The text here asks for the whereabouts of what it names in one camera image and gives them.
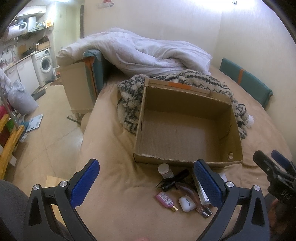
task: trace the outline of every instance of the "silver screw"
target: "silver screw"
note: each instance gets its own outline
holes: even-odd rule
[[[65,187],[67,186],[68,182],[67,181],[61,181],[61,183],[59,184],[61,187]]]
[[[34,189],[34,190],[38,190],[39,187],[40,187],[40,185],[39,185],[39,184],[36,184],[36,185],[33,186],[33,189]]]
[[[258,185],[255,185],[255,186],[254,186],[254,189],[255,189],[256,191],[260,191],[260,187],[259,187]]]
[[[233,184],[233,182],[227,182],[226,183],[226,186],[227,187],[230,187],[230,188],[233,188],[234,184]]]

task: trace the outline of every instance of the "beige bed sheet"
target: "beige bed sheet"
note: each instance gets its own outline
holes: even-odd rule
[[[211,67],[210,72],[229,86],[234,97],[244,103],[248,113],[255,118],[247,138],[242,140],[244,161],[224,168],[226,177],[238,187],[259,185],[265,195],[268,181],[253,162],[254,152],[262,150],[270,156],[271,151],[277,149],[291,159],[290,150],[255,99],[218,69]],[[99,241],[133,241],[139,237],[151,241],[194,241],[211,218],[204,219],[195,211],[183,212],[178,203],[181,196],[178,190],[167,192],[179,208],[176,213],[163,208],[154,199],[159,192],[155,185],[161,180],[157,166],[134,162],[135,136],[122,127],[117,117],[119,93],[116,84],[122,79],[125,77],[118,74],[110,78],[99,94],[85,130],[76,171],[80,171],[90,158],[95,158],[100,162],[100,173],[83,204],[76,209]],[[229,229],[238,212],[236,209]]]

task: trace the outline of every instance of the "black and white fuzzy blanket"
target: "black and white fuzzy blanket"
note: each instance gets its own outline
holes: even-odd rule
[[[144,74],[138,74],[128,80],[121,81],[118,84],[118,90],[121,94],[121,98],[117,104],[118,117],[124,128],[133,134],[136,134],[137,132],[145,77],[147,76]],[[246,107],[244,104],[238,103],[238,101],[233,98],[231,90],[219,80],[192,69],[187,69],[176,74],[155,76],[153,79],[196,86],[198,88],[227,95],[232,102],[232,108],[237,120],[240,138],[246,138],[246,127],[249,127],[250,125]]]

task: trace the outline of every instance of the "kitchen countertop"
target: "kitchen countertop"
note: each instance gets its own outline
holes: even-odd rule
[[[31,53],[30,55],[28,55],[28,56],[26,56],[26,57],[20,59],[20,60],[17,61],[16,63],[14,63],[12,66],[6,67],[3,71],[7,71],[7,70],[9,70],[11,67],[15,66],[16,64],[18,64],[19,62],[23,61],[24,59],[26,59],[26,58],[28,58],[28,57],[31,57],[32,55],[34,55],[34,54],[36,54],[36,53],[39,53],[39,52],[41,52],[41,51],[43,51],[43,50],[45,50],[45,49],[48,49],[48,48],[50,48],[50,46],[48,46],[48,47],[46,47],[46,48],[44,48],[44,49],[41,49],[41,50],[38,50],[38,51],[35,51],[35,52]]]

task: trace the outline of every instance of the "gold cap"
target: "gold cap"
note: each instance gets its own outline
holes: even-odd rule
[[[171,209],[172,209],[174,212],[177,212],[177,211],[178,211],[177,207],[175,207],[175,206],[172,206]]]

